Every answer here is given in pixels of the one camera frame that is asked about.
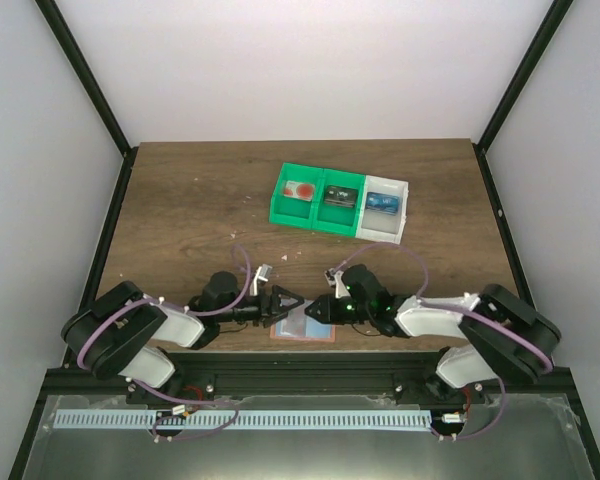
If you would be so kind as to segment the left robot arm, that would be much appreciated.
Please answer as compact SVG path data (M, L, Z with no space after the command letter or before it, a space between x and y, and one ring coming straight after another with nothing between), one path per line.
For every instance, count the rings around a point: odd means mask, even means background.
M130 377L159 389L177 367L166 353L150 346L152 341L200 350L220 335L224 323L267 328L302 307L302 296L278 285L265 288L268 271L261 265L247 273L243 287L234 274L216 272L184 307L123 281L71 317L61 338L76 354L78 366L95 378Z

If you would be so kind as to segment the pink card holder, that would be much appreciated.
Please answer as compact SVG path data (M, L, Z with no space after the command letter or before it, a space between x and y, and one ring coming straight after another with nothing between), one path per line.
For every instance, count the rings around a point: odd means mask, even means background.
M270 338L300 342L334 343L335 327L319 323L314 318L305 315L303 310L295 310L271 327Z

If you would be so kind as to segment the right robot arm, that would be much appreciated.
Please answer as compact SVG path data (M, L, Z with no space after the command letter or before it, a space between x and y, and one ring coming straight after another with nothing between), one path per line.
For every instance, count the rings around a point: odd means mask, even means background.
M443 396L487 380L533 384L554 369L561 332L546 317L499 284L458 297L392 294L363 264L325 273L333 292L306 314L324 325L369 323L386 337L464 339L443 350L427 379Z

